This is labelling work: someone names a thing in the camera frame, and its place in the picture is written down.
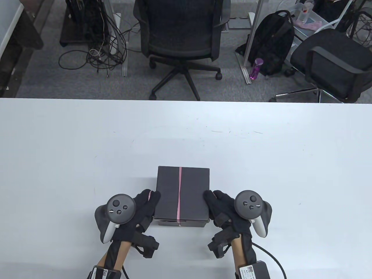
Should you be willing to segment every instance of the white controller grip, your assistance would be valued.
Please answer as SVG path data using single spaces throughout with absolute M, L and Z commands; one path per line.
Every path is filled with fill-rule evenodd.
M 266 237 L 267 236 L 267 230 L 265 228 L 265 225 L 262 221 L 261 216 L 258 216 L 255 219 L 249 220 L 253 224 L 253 228 L 256 231 L 256 234 L 260 237 Z
M 118 227 L 119 227 L 119 224 L 115 224 L 111 221 L 109 222 L 106 232 L 105 232 L 105 236 L 103 237 L 103 241 L 102 241 L 104 244 L 111 241 L 112 236 L 114 235 L 114 232 Z

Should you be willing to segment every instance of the desk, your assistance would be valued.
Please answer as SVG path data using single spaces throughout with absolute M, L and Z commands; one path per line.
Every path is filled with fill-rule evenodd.
M 273 208 L 253 240 L 288 278 L 372 272 L 372 105 L 0 99 L 2 278 L 85 279 L 107 245 L 94 211 L 155 189 L 157 167 L 210 168 L 210 187 L 257 191 Z M 130 278 L 234 278 L 218 231 L 160 227 L 153 259 L 130 251 Z M 282 279 L 263 252 L 272 279 Z
M 0 58 L 23 11 L 19 0 L 0 1 Z

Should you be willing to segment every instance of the gray carpet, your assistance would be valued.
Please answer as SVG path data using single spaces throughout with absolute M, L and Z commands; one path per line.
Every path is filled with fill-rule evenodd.
M 66 51 L 73 49 L 86 50 L 82 46 L 67 46 L 59 44 L 65 1 L 55 0 L 50 15 L 42 32 L 44 48 L 35 51 L 22 85 L 18 91 L 18 98 L 60 98 L 60 99 L 127 99 L 147 100 L 151 89 L 171 70 L 170 67 L 158 64 L 157 68 L 149 68 L 148 59 L 141 53 L 129 52 L 128 76 L 121 77 L 121 67 L 109 71 L 96 70 L 86 65 L 80 70 L 64 70 L 58 66 L 58 58 Z M 130 24 L 136 23 L 132 15 L 132 4 L 114 4 L 115 12 L 121 12 L 121 30 L 127 30 Z M 140 49 L 140 35 L 131 33 L 129 48 Z M 286 78 L 282 74 L 271 77 L 259 76 L 252 85 L 244 82 L 243 75 L 235 57 L 234 49 L 243 44 L 247 38 L 247 31 L 232 31 L 221 36 L 221 50 L 219 58 L 199 61 L 221 67 L 223 79 L 215 80 L 215 75 L 203 71 L 191 71 L 191 76 L 199 95 L 204 101 L 238 101 L 238 102 L 267 102 L 277 93 L 310 87 L 304 77 L 296 73 Z M 85 61 L 82 53 L 66 55 L 61 64 L 65 67 L 78 67 Z M 176 76 L 157 92 L 158 100 L 195 100 L 194 95 L 183 75 Z M 314 94 L 298 95 L 285 98 L 283 102 L 315 102 Z M 324 98 L 324 102 L 333 102 Z M 359 103 L 372 103 L 372 90 L 364 92 Z

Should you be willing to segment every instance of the black mesh office chair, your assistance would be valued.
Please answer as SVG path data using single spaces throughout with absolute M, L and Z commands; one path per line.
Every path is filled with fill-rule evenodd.
M 176 74 L 185 75 L 196 99 L 199 94 L 189 74 L 189 69 L 215 71 L 221 80 L 221 69 L 190 62 L 219 56 L 221 31 L 230 18 L 230 0 L 136 0 L 133 15 L 141 26 L 141 50 L 150 57 L 150 68 L 156 62 L 174 66 L 151 91 L 155 92 Z
M 314 88 L 277 94 L 276 98 L 316 92 L 341 103 L 354 103 L 372 86 L 372 52 L 333 29 L 322 30 L 303 41 L 291 56 L 291 64 Z

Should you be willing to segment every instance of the box lid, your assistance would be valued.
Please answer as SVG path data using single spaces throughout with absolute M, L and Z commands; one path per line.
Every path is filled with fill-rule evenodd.
M 156 190 L 161 198 L 154 219 L 209 221 L 209 209 L 203 193 L 209 190 L 209 169 L 158 167 Z

